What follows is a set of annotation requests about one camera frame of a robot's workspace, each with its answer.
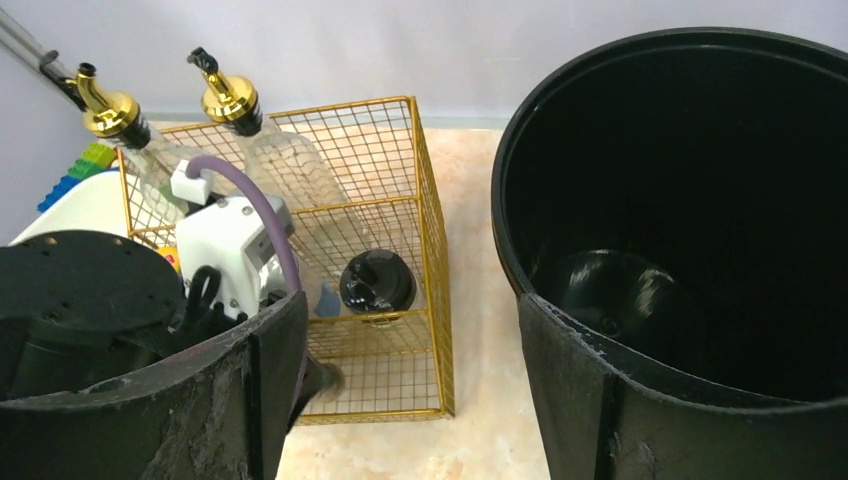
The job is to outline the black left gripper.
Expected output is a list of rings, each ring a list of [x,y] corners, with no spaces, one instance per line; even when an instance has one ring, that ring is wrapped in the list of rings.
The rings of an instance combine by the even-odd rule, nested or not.
[[[64,230],[1,249],[1,398],[79,391],[177,354],[246,320],[216,298],[221,272],[183,281],[121,236]]]

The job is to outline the dark sauce glass bottle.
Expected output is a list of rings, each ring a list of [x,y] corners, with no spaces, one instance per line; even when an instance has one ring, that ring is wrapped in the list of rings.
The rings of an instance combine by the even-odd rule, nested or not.
[[[165,138],[149,125],[139,103],[129,94],[102,90],[96,67],[90,63],[81,63],[67,84],[82,100],[84,127],[118,146],[124,159],[135,168],[147,205],[168,224],[185,218],[190,206],[173,194],[171,175],[181,161],[200,156],[203,151]]]

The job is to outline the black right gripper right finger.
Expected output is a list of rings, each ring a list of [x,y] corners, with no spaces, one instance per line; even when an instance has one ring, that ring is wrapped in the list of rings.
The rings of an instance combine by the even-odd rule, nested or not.
[[[843,479],[847,401],[804,403],[672,368],[518,299],[535,413],[554,479]]]

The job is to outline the yellow cap sauce bottle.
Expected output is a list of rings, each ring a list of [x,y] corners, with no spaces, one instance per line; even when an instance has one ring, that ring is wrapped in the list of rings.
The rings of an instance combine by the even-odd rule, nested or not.
[[[176,247],[163,246],[157,248],[156,251],[159,255],[161,255],[165,260],[169,262],[169,264],[177,273],[181,272],[180,260]]]

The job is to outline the clear gold-top oil bottle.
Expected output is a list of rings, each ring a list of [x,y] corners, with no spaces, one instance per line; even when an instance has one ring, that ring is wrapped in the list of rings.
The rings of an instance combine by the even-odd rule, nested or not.
[[[297,234],[319,263],[348,260],[373,244],[349,199],[315,144],[282,130],[264,114],[259,93],[244,76],[227,75],[207,50],[197,47],[187,62],[202,73],[207,89],[201,106],[234,136],[245,172],[260,189],[297,211]]]

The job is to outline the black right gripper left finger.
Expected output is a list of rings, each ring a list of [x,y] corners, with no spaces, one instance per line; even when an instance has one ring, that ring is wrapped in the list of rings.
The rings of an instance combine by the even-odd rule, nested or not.
[[[303,294],[143,369],[1,406],[5,479],[272,479],[300,386]]]

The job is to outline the black lid round jar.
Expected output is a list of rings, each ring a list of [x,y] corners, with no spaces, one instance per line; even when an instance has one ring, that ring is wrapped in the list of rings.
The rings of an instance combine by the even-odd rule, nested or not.
[[[363,323],[376,328],[388,327],[419,307],[412,269],[386,249],[367,250],[351,259],[340,276],[339,293],[354,314],[374,315]]]

